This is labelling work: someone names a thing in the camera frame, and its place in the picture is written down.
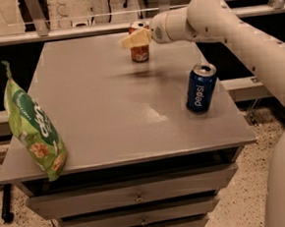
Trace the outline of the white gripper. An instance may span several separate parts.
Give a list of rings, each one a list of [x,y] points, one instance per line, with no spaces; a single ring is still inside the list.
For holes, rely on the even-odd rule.
[[[187,18],[187,9],[164,11],[151,19],[149,29],[139,28],[121,40],[125,49],[149,45],[151,38],[158,44],[190,41],[196,35]]]

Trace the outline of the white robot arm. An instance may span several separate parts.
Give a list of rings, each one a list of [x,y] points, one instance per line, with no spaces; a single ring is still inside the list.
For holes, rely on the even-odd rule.
[[[191,0],[121,40],[124,48],[202,38],[224,44],[285,106],[285,43],[240,20],[223,0]],[[273,149],[264,227],[285,227],[285,132]]]

